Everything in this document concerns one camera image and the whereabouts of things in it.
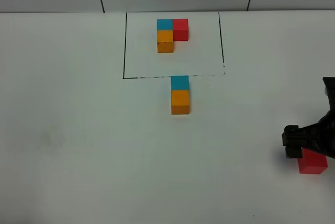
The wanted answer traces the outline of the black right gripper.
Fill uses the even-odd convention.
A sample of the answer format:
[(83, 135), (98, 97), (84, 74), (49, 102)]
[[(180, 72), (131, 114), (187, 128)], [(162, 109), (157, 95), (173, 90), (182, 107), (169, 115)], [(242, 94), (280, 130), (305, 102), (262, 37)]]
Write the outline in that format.
[(324, 77), (329, 111), (316, 124), (300, 128), (288, 125), (282, 133), (282, 142), (288, 159), (301, 159), (302, 149), (334, 158), (334, 78)]

